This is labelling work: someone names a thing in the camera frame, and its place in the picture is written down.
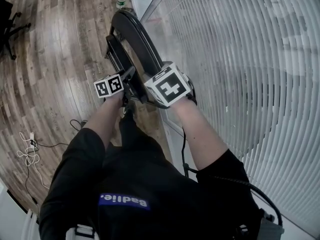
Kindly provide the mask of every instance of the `hand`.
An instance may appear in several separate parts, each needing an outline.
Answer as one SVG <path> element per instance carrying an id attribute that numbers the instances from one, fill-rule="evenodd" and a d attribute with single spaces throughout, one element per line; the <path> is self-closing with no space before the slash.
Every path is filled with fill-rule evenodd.
<path id="1" fill-rule="evenodd" d="M 112 95 L 110 97 L 105 98 L 105 100 L 110 101 L 112 103 L 115 103 L 115 104 L 119 105 L 119 107 L 121 107 L 124 94 L 125 94 L 124 91 L 120 91 L 120 92 L 116 93 L 115 95 Z"/>
<path id="2" fill-rule="evenodd" d="M 175 103 L 171 105 L 171 108 L 175 112 L 178 112 L 179 110 L 183 110 L 186 106 L 189 106 L 190 104 L 194 104 L 192 100 L 189 100 L 187 97 L 182 97 L 181 99 L 178 99 Z"/>

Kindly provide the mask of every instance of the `fiducial marker cube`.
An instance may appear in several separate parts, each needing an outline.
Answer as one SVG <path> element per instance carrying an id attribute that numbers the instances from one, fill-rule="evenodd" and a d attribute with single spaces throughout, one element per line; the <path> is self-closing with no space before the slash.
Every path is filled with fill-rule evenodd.
<path id="1" fill-rule="evenodd" d="M 173 62 L 163 66 L 162 70 L 145 82 L 144 85 L 152 96 L 166 107 L 191 91 L 188 80 Z"/>
<path id="2" fill-rule="evenodd" d="M 119 74 L 101 78 L 93 84 L 99 98 L 110 97 L 124 90 Z"/>

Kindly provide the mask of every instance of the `chair leg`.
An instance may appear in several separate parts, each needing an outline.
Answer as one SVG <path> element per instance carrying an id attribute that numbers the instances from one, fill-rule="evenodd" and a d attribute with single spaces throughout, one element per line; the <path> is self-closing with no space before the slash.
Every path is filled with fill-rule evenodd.
<path id="1" fill-rule="evenodd" d="M 13 18 L 11 19 L 12 24 L 15 22 L 16 17 L 20 18 L 21 15 L 22 15 L 21 12 L 16 12 L 16 13 L 13 15 Z"/>
<path id="2" fill-rule="evenodd" d="M 7 48 L 7 50 L 9 51 L 9 54 L 10 54 L 10 56 L 11 56 L 11 60 L 15 60 L 15 59 L 17 58 L 17 56 L 12 54 L 11 48 L 10 48 L 10 44 L 9 44 L 9 40 L 6 40 L 6 41 L 4 42 L 4 45 L 5 45 L 5 47 Z"/>
<path id="3" fill-rule="evenodd" d="M 23 30 L 23 29 L 25 29 L 25 28 L 30 28 L 30 26 L 31 26 L 31 24 L 29 23 L 29 24 L 27 24 L 27 25 L 17 27 L 16 29 L 10 31 L 9 37 L 11 37 L 12 35 L 14 35 L 15 33 L 18 33 L 20 30 Z"/>

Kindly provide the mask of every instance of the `floor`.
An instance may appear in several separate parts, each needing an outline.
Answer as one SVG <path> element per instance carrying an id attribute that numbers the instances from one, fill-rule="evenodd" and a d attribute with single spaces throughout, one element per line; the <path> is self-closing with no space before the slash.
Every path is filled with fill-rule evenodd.
<path id="1" fill-rule="evenodd" d="M 93 82 L 114 73 L 104 58 L 106 35 L 116 11 L 116 0 L 7 0 L 12 15 L 22 12 L 16 26 L 31 28 L 11 38 L 17 56 L 5 50 L 0 57 L 0 178 L 15 198 L 35 212 L 37 207 L 26 192 L 28 175 L 25 150 L 30 132 L 40 144 L 69 143 L 77 131 L 69 122 L 88 119 L 100 106 Z M 138 106 L 138 125 L 161 144 L 170 160 L 168 144 L 158 111 Z M 118 125 L 112 142 L 121 144 Z M 49 186 L 66 146 L 41 147 L 36 167 Z M 33 166 L 27 182 L 29 192 L 41 204 L 48 190 Z"/>

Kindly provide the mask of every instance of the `black cable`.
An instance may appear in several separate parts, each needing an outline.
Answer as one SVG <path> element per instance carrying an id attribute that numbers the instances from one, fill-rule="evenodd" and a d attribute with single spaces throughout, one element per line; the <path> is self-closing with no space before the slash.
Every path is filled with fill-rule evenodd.
<path id="1" fill-rule="evenodd" d="M 71 125 L 76 131 L 79 132 L 80 130 L 79 130 L 78 128 L 76 128 L 76 127 L 72 124 L 73 121 L 74 121 L 74 122 L 77 122 L 77 123 L 80 125 L 80 129 L 81 129 L 81 123 L 80 123 L 78 120 L 76 120 L 76 119 L 71 119 L 70 122 L 69 122 L 70 125 Z"/>
<path id="2" fill-rule="evenodd" d="M 229 181 L 229 182 L 242 184 L 242 185 L 250 188 L 251 190 L 253 190 L 257 194 L 259 194 L 274 209 L 275 214 L 276 214 L 276 216 L 278 218 L 278 225 L 281 226 L 281 227 L 283 226 L 282 215 L 281 215 L 281 212 L 279 211 L 279 209 L 271 201 L 271 199 L 265 193 L 263 193 L 262 190 L 257 188 L 255 185 L 252 185 L 249 182 L 246 182 L 246 181 L 243 181 L 243 180 L 239 180 L 239 179 L 224 178 L 224 177 L 219 177 L 219 176 L 214 176 L 214 175 L 210 175 L 210 176 L 213 177 L 213 178 L 219 179 L 219 180 L 224 180 L 224 181 Z"/>
<path id="3" fill-rule="evenodd" d="M 28 194 L 30 195 L 30 197 L 31 197 L 31 199 L 32 199 L 32 201 L 34 202 L 34 204 L 36 205 L 36 208 L 37 208 L 37 212 L 38 212 L 38 218 L 39 218 L 39 206 L 38 206 L 38 202 L 37 202 L 37 200 L 30 194 L 30 192 L 29 192 L 29 190 L 28 190 L 28 187 L 27 187 L 27 181 L 28 181 L 28 179 L 29 179 L 29 177 L 30 177 L 30 171 L 29 171 L 29 166 L 27 166 L 26 167 L 26 169 L 27 169 L 27 171 L 28 171 L 28 174 L 27 174 L 27 177 L 26 177 L 26 179 L 25 179 L 25 182 L 24 182 L 24 186 L 25 186 L 25 189 L 26 189 L 26 191 L 28 192 Z"/>
<path id="4" fill-rule="evenodd" d="M 58 143 L 58 144 L 55 144 L 55 145 L 52 145 L 52 146 L 47 146 L 47 145 L 42 145 L 42 144 L 39 144 L 38 142 L 35 141 L 35 143 L 38 145 L 38 146 L 41 146 L 41 147 L 45 147 L 45 148 L 54 148 L 58 145 L 66 145 L 66 146 L 69 146 L 69 144 L 66 144 L 66 143 Z"/>
<path id="5" fill-rule="evenodd" d="M 181 154 L 182 154 L 182 165 L 187 165 L 187 163 L 185 162 L 185 147 L 186 147 L 186 133 L 185 133 L 185 129 L 182 128 L 183 130 L 183 145 L 182 145 L 182 150 L 181 150 Z M 189 178 L 189 170 L 183 166 L 183 170 L 184 170 L 184 176 Z"/>
<path id="6" fill-rule="evenodd" d="M 191 82 L 191 86 L 192 86 L 192 95 L 190 93 L 187 94 L 187 98 L 191 101 L 193 101 L 196 105 L 198 105 L 197 100 L 196 100 L 196 91 L 195 88 Z M 185 162 L 185 147 L 186 147 L 186 133 L 185 130 L 182 128 L 183 130 L 183 145 L 182 145 L 182 150 L 181 150 L 181 155 L 182 155 L 182 165 L 183 165 L 183 170 L 184 170 L 184 175 L 186 177 L 189 178 L 189 171 L 193 172 L 193 173 L 198 173 L 197 170 L 195 169 L 191 169 L 189 167 L 189 165 Z M 278 218 L 278 225 L 279 226 L 283 226 L 283 221 L 282 221 L 282 215 L 281 212 L 279 211 L 279 209 L 276 207 L 276 205 L 270 200 L 270 198 L 263 193 L 259 188 L 257 188 L 255 185 L 252 185 L 249 182 L 246 181 L 242 181 L 242 180 L 238 180 L 238 179 L 232 179 L 232 178 L 223 178 L 223 177 L 219 177 L 219 176 L 212 176 L 211 177 L 215 178 L 215 179 L 219 179 L 219 180 L 225 180 L 225 181 L 230 181 L 230 182 L 234 182 L 234 183 L 238 183 L 238 184 L 242 184 L 243 186 L 246 186 L 248 188 L 250 188 L 251 190 L 253 190 L 254 192 L 256 192 L 258 195 L 260 195 L 275 211 L 275 214 Z"/>
<path id="7" fill-rule="evenodd" d="M 77 129 L 77 128 L 72 124 L 73 121 L 77 122 L 77 123 L 80 125 L 80 128 L 81 128 L 81 123 L 80 123 L 78 120 L 75 120 L 75 119 L 72 119 L 72 120 L 70 120 L 70 122 L 69 122 L 70 125 L 71 125 L 75 130 L 77 130 L 77 131 L 79 132 L 80 130 Z M 45 147 L 45 148 L 54 148 L 54 147 L 56 147 L 56 146 L 58 146 L 58 145 L 66 145 L 66 146 L 69 146 L 69 144 L 62 143 L 62 142 L 59 142 L 58 144 L 55 144 L 55 145 L 52 145 L 52 146 L 39 144 L 39 143 L 38 143 L 37 141 L 35 141 L 35 140 L 30 140 L 30 143 L 35 146 L 35 149 L 34 149 L 33 151 L 29 151 L 28 154 L 39 151 L 39 148 L 38 148 L 37 146 L 41 146 L 41 147 Z M 29 192 L 29 190 L 28 190 L 28 187 L 27 187 L 27 182 L 28 182 L 28 179 L 29 179 L 29 177 L 30 177 L 30 171 L 29 171 L 29 166 L 27 166 L 26 168 L 27 168 L 28 173 L 27 173 L 27 177 L 26 177 L 25 182 L 24 182 L 24 186 L 25 186 L 25 189 L 26 189 L 27 193 L 30 195 L 32 201 L 33 201 L 34 204 L 36 205 L 37 212 L 38 212 L 38 217 L 39 217 L 38 201 L 30 194 L 30 192 Z"/>

